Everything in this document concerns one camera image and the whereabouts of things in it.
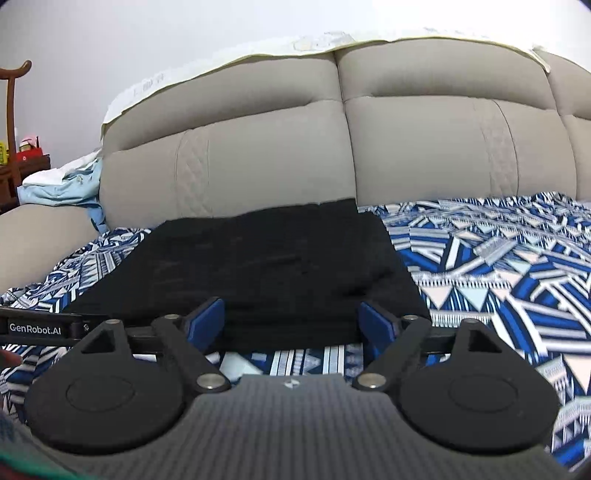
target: yellow object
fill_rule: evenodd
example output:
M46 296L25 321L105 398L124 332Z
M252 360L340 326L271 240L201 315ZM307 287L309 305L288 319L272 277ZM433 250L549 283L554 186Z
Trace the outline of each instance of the yellow object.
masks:
M0 142L0 165L8 164L8 147L6 143Z

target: sofa backrest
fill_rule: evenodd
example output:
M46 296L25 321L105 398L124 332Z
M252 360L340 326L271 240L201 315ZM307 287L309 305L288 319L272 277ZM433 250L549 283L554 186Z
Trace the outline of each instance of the sofa backrest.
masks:
M591 73L562 57L538 54L550 65L548 80L573 147L577 198L591 200Z
M250 60L169 88L117 119L103 148L111 227L355 196L332 54Z
M147 227L352 196L589 197L591 96L580 106L560 72L577 68L581 90L591 75L546 60L550 81L516 51L459 40L249 59L120 116L103 140L100 201L111 227Z

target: circular cover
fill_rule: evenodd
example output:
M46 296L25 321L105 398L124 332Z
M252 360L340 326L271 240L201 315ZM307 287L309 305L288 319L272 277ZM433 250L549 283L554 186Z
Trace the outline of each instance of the circular cover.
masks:
M180 417L176 377L152 362L100 357L49 370L31 386L25 409L34 436L58 450L102 455L143 445Z
M534 369L496 367L474 357L447 363L402 383L400 410L421 434L454 450L496 455L545 441L556 395Z

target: sofa armrest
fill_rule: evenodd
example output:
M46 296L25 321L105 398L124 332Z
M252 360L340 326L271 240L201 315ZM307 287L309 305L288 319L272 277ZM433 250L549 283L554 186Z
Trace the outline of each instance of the sofa armrest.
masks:
M97 236L80 207L22 205L0 215L0 295L43 281L61 259Z

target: black cloth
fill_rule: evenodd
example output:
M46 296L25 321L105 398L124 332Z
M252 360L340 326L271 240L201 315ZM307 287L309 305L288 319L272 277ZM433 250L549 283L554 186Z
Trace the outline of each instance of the black cloth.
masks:
M429 318L382 221L353 199L165 222L64 311L147 325L211 296L226 303L221 350L359 342L364 299Z

